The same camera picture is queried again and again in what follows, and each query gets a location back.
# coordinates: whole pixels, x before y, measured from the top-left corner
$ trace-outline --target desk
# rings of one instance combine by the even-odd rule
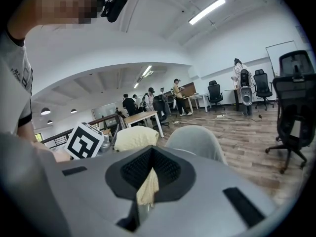
[[[238,100],[238,91],[239,89],[225,89],[224,91],[233,91],[235,95],[235,102],[236,102],[236,111],[239,111],[239,100]]]
[[[148,124],[147,124],[147,118],[150,118],[152,116],[155,116],[156,118],[156,122],[157,122],[157,125],[158,125],[158,129],[159,129],[159,133],[160,133],[160,136],[163,138],[163,132],[162,132],[162,128],[161,128],[161,125],[160,125],[160,121],[159,121],[159,118],[158,118],[158,115],[157,115],[157,111],[153,111],[153,112],[141,112],[141,113],[138,113],[138,114],[135,114],[133,116],[130,116],[130,117],[127,117],[127,118],[124,118],[124,121],[125,123],[127,124],[128,127],[132,127],[131,125],[134,124],[134,123],[137,123],[141,120],[145,121],[145,125],[148,127]]]
[[[190,106],[190,109],[191,109],[191,112],[193,112],[193,108],[192,108],[192,103],[191,103],[191,99],[194,99],[195,102],[196,102],[196,106],[197,106],[197,109],[198,109],[198,103],[197,103],[197,99],[198,98],[202,98],[203,99],[203,102],[204,102],[204,107],[205,107],[205,112],[207,113],[207,101],[206,101],[206,96],[208,96],[208,93],[205,93],[205,94],[196,94],[196,95],[192,95],[190,97],[186,97],[184,99],[187,99],[189,101],[189,106]]]

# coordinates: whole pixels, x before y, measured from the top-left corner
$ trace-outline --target black office chair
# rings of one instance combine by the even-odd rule
[[[215,108],[216,108],[217,105],[220,105],[219,102],[223,100],[223,93],[220,92],[220,85],[217,84],[215,80],[210,81],[208,85],[209,85],[209,87],[207,88],[209,92],[209,96],[207,97],[208,101],[209,103],[214,103]]]
[[[153,107],[154,107],[154,110],[157,111],[157,115],[158,115],[158,118],[159,118],[159,121],[160,121],[160,125],[168,126],[168,128],[170,128],[169,122],[166,121],[166,119],[167,119],[166,113],[167,112],[164,109],[165,104],[164,104],[164,101],[162,100],[162,97],[160,95],[154,97],[154,99],[153,99]]]
[[[301,168],[307,162],[300,149],[308,146],[315,134],[316,74],[274,78],[273,85],[279,101],[276,140],[280,139],[282,145],[269,147],[266,153],[271,149],[287,149],[285,167],[280,170],[283,174],[292,151],[303,159]]]
[[[268,97],[272,96],[272,82],[271,84],[271,91],[269,90],[268,86],[268,76],[267,74],[262,70],[256,70],[256,74],[253,76],[255,79],[256,85],[255,85],[255,91],[257,97],[262,97],[263,102],[260,102],[256,105],[255,108],[257,108],[259,105],[264,105],[267,110],[267,105],[272,105],[272,108],[275,107],[274,104],[266,102]]]
[[[298,50],[282,55],[279,58],[280,76],[291,76],[294,73],[314,74],[312,63],[305,50]]]

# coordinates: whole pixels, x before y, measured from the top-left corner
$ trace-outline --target backpack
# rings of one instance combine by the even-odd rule
[[[146,107],[147,107],[147,104],[146,104],[146,102],[145,102],[145,97],[146,97],[146,96],[149,97],[148,93],[145,93],[145,95],[144,95],[143,98],[142,98],[142,103],[141,103],[141,105],[140,105],[140,107],[143,107],[144,112],[146,111]]]

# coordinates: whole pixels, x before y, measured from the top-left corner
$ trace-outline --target man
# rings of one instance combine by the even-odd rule
[[[139,108],[142,100],[136,94],[133,95],[133,100],[135,101],[137,108]]]
[[[150,111],[154,111],[154,106],[153,106],[153,100],[154,100],[154,89],[153,88],[149,88],[148,89],[148,95],[146,95],[145,96],[145,103],[146,103],[146,110],[148,111],[148,112],[150,112]]]
[[[9,70],[31,95],[33,70],[24,45],[27,33],[37,25],[89,23],[101,12],[104,1],[23,0],[9,19],[6,31],[0,34],[0,68]],[[31,103],[28,102],[17,122],[16,134],[38,148],[49,150],[37,142],[31,120]]]
[[[128,97],[128,94],[123,95],[123,108],[127,110],[129,116],[136,114],[136,103],[132,98]]]
[[[178,79],[175,79],[173,82],[174,82],[174,84],[173,84],[173,92],[174,92],[174,94],[176,96],[176,101],[177,101],[177,105],[178,105],[178,110],[179,110],[180,116],[184,116],[185,114],[192,115],[193,113],[187,111],[186,105],[185,105],[184,100],[183,100],[183,96],[181,94],[181,91],[184,90],[184,87],[181,87],[181,89],[178,88],[178,84],[179,84],[179,80]]]
[[[160,88],[160,95],[161,95],[162,100],[164,101],[164,110],[167,116],[172,116],[169,103],[168,103],[168,98],[163,94],[163,91],[164,91],[164,88]]]

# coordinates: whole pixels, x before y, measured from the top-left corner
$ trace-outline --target white wall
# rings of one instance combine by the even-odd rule
[[[58,122],[54,122],[51,127],[36,129],[34,133],[41,133],[43,140],[57,135],[61,132],[67,131],[75,127],[78,122],[91,122],[94,118],[91,110],[85,110],[83,112],[77,112],[69,115],[67,118],[62,119]],[[47,147],[55,146],[54,142],[45,143]]]
[[[209,81],[216,80],[223,92],[221,103],[234,103],[234,93],[224,90],[233,89],[231,76],[235,58],[245,63],[253,75],[255,70],[263,69],[272,82],[273,71],[266,47],[293,40],[298,50],[311,48],[302,42],[296,25],[299,23],[285,7],[264,7],[227,23],[198,45],[191,46],[189,52],[194,66],[189,69],[189,75],[194,79],[197,92],[207,93]]]
[[[145,32],[105,31],[93,24],[57,31],[36,27],[28,34],[26,47],[34,71],[34,96],[63,79],[98,68],[104,71],[133,63],[192,64],[184,48],[163,38]]]

